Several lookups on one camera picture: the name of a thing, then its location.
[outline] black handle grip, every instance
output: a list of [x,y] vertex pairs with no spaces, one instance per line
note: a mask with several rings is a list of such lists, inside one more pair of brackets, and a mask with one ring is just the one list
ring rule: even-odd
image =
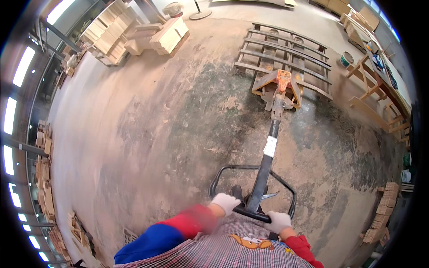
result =
[[[216,187],[218,186],[219,178],[221,177],[222,172],[225,169],[250,169],[250,170],[258,170],[259,166],[249,166],[249,165],[227,165],[223,166],[218,173],[216,174],[216,177],[213,179],[213,181],[210,184],[210,187],[208,189],[208,194],[210,195],[210,198],[213,199],[216,196]],[[288,185],[279,175],[274,173],[272,170],[270,170],[270,175],[273,176],[277,181],[279,181],[285,188],[287,188],[289,191],[292,192],[292,203],[289,207],[289,216],[292,219],[293,214],[295,213],[295,205],[296,205],[296,192],[295,190]],[[240,213],[241,215],[245,215],[247,217],[261,220],[265,223],[271,223],[271,219],[264,214],[258,213],[258,212],[251,212],[246,211],[245,208],[242,205],[238,205],[233,209],[234,212]]]

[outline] cartoon print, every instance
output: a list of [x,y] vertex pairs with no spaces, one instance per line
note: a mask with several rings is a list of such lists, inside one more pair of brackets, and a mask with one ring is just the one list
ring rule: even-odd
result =
[[269,250],[274,249],[274,246],[270,240],[256,239],[256,238],[250,238],[250,237],[241,238],[236,234],[230,234],[229,236],[234,238],[237,241],[237,243],[239,243],[240,245],[251,250],[255,250],[257,248],[264,249],[268,247],[269,247]]
[[293,251],[292,251],[290,248],[288,248],[288,247],[287,247],[287,248],[285,248],[284,250],[286,251],[286,253],[288,253],[288,252],[289,252],[289,253],[293,254]]

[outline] pallet jack handle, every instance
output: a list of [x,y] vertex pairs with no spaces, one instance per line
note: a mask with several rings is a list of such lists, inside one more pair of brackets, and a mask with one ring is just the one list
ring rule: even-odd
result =
[[284,109],[283,98],[284,98],[284,95],[282,96],[281,94],[277,94],[275,96],[275,100],[272,108],[272,114],[271,114],[271,126],[268,133],[267,145],[266,145],[266,148],[264,149],[264,155],[262,157],[261,164],[259,166],[248,166],[248,165],[223,166],[216,174],[216,177],[213,179],[208,189],[208,194],[210,195],[210,198],[213,199],[216,195],[216,186],[218,185],[219,178],[221,177],[221,174],[225,169],[258,170],[258,175],[256,176],[256,180],[253,185],[253,189],[250,193],[249,199],[244,204],[244,206],[240,204],[236,206],[233,209],[233,211],[256,220],[261,220],[266,223],[271,223],[271,219],[267,215],[259,213],[257,210],[261,203],[262,196],[264,195],[264,189],[267,184],[269,175],[273,176],[284,187],[286,187],[289,191],[292,192],[292,203],[289,207],[289,213],[288,213],[291,219],[295,212],[295,205],[296,205],[295,190],[290,185],[288,185],[280,176],[278,176],[276,173],[274,173],[271,170],[275,144],[277,142],[278,128],[280,126],[281,114]]

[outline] red sleeve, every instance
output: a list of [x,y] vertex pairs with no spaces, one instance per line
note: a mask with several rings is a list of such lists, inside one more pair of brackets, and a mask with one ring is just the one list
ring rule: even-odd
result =
[[193,239],[197,233],[210,233],[216,226],[217,218],[210,208],[195,205],[179,213],[179,215],[158,222],[176,228],[185,239]]
[[314,268],[324,268],[323,264],[314,259],[313,253],[310,252],[310,244],[307,242],[305,236],[291,236],[286,241],[283,241],[290,247],[299,257],[308,261]]

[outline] concrete floor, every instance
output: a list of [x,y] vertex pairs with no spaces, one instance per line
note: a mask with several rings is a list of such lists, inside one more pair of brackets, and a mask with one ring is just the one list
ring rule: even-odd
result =
[[[225,16],[230,8],[224,6]],[[327,268],[357,267],[372,250],[360,247],[358,235],[368,228],[376,187],[399,175],[403,148],[348,107],[346,100],[363,89],[337,63],[335,51],[351,51],[337,22],[304,4],[293,12],[273,9],[276,15],[307,10],[313,16],[299,24],[282,15],[284,22],[276,23],[267,7],[259,9],[245,19],[289,28],[333,48],[334,102],[304,91],[302,108],[284,113],[272,169],[297,191],[293,224],[317,259]],[[309,25],[313,21],[319,21],[317,28]],[[252,76],[233,71],[251,23],[240,14],[237,20],[218,19],[214,12],[186,24],[190,38],[174,58],[147,50],[122,68],[107,68],[87,54],[56,93],[48,118],[54,130],[52,187],[57,222],[74,261],[83,258],[97,267],[73,243],[70,210],[94,237],[97,258],[113,266],[124,227],[139,235],[186,206],[208,203],[208,186],[222,165],[260,163],[270,113],[250,93]],[[322,39],[319,29],[331,38]],[[246,192],[254,177],[225,174],[219,190],[238,183]],[[263,201],[263,210],[287,212],[287,191],[274,180],[269,187],[281,193]]]

